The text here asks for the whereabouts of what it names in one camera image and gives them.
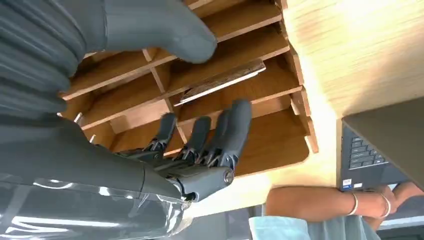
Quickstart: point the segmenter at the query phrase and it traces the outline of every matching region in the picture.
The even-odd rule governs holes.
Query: person
[[[376,230],[406,200],[424,196],[412,182],[373,192],[340,192],[328,187],[272,189],[265,216],[252,217],[254,240],[379,240]]]

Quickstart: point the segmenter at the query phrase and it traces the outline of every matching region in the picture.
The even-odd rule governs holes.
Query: wooden divider
[[[111,150],[113,152],[121,152],[136,148],[144,148],[156,136],[159,130],[161,121],[156,120],[148,124],[124,131],[116,135]],[[180,135],[177,131],[174,132],[169,146],[166,148],[166,154],[173,154],[180,151],[184,146]]]
[[[75,77],[69,91],[62,97],[70,100],[146,70],[149,70],[149,66],[142,51],[121,52],[99,62],[93,70]]]
[[[291,72],[281,68],[275,58],[266,60],[264,63],[266,70],[257,76],[185,103],[181,107],[178,120],[184,122],[225,109],[239,98],[256,104],[302,89]]]
[[[161,92],[149,73],[98,97],[84,115],[81,127],[83,130],[92,128],[160,99]]]
[[[306,131],[291,108],[252,119],[235,175],[301,163],[309,154]]]

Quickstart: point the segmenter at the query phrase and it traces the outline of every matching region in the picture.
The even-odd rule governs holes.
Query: wooden shelf
[[[305,135],[300,119],[291,108],[254,118],[235,175],[253,174],[303,162],[309,154]]]
[[[134,110],[112,119],[110,125],[117,134],[130,129],[137,128],[141,125],[159,120],[162,115],[171,112],[165,99],[137,107]]]
[[[265,62],[266,70],[257,76],[182,105],[178,120],[184,122],[228,108],[232,102],[244,98],[252,104],[288,95],[302,89],[288,70],[280,67],[276,58]]]
[[[108,122],[161,99],[153,75],[147,74],[99,96],[84,114],[83,130]]]
[[[236,1],[232,2],[226,0],[226,2],[229,3],[221,2],[212,1],[201,7],[201,9],[210,10],[210,5],[218,4],[221,8],[227,7],[228,5],[231,6],[202,19],[216,36],[218,43],[282,20],[282,14],[277,6],[266,0],[250,0],[234,6],[233,4],[237,3]],[[176,58],[176,56],[171,55],[166,50],[158,49],[153,61],[156,64],[163,64]]]
[[[116,135],[111,150],[113,152],[121,152],[136,148],[146,147],[157,134],[161,121],[156,120],[151,123],[127,130]],[[184,146],[177,129],[174,131],[169,146],[166,148],[166,155],[179,152]]]
[[[287,41],[272,26],[259,28],[219,44],[207,63],[174,62],[171,66],[168,93],[171,95],[181,93],[201,85],[209,77],[255,59],[263,61],[270,59],[288,50]]]
[[[266,101],[256,102],[252,105],[252,118],[262,117],[268,114],[276,113],[290,108],[291,101],[288,95],[283,95],[281,97],[275,97],[268,99]],[[231,104],[223,107],[223,109],[231,107]],[[205,114],[211,118],[210,129],[215,129],[218,121],[218,116],[221,114],[222,110],[210,112]],[[195,124],[197,117],[191,118],[185,121],[178,122],[178,127],[181,129],[182,134],[185,138],[190,138],[192,135],[192,128]]]
[[[63,99],[70,100],[106,85],[149,70],[142,51],[121,52],[100,61],[95,68],[72,79]]]

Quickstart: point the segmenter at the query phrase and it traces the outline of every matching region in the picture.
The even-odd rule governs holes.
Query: sleeve
[[[249,219],[253,240],[311,240],[305,220],[260,216]]]

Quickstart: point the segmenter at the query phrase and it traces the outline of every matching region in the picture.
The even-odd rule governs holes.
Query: gray robotic hand
[[[174,159],[163,158],[172,114],[146,148],[120,154],[57,116],[66,110],[58,93],[86,53],[160,47],[207,61],[217,41],[181,1],[2,0],[0,16],[0,238],[161,237],[181,222],[181,199],[231,183],[250,125],[246,101],[222,113],[207,144],[210,120],[199,118]]]
[[[187,144],[174,158],[164,158],[176,125],[173,113],[162,116],[160,130],[145,148],[118,153],[149,164],[154,171],[171,182],[187,201],[201,201],[229,186],[247,140],[252,118],[251,105],[236,100],[218,118],[212,139],[206,143],[211,118],[199,117]]]

